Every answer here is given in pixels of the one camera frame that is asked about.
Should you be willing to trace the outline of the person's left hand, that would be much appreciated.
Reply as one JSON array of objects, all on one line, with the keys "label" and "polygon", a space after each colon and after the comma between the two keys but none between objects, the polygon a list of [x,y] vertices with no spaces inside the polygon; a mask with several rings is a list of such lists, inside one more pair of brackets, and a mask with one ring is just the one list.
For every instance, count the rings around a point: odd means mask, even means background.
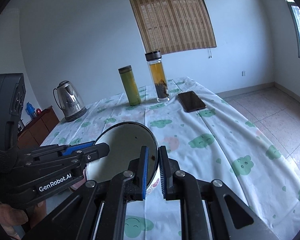
[{"label": "person's left hand", "polygon": [[25,239],[92,239],[93,213],[89,211],[96,189],[95,181],[86,181],[47,217],[41,212],[45,199],[63,191],[75,180],[69,174],[20,184],[15,179],[0,180],[0,225],[10,237],[14,226],[34,222]]}]

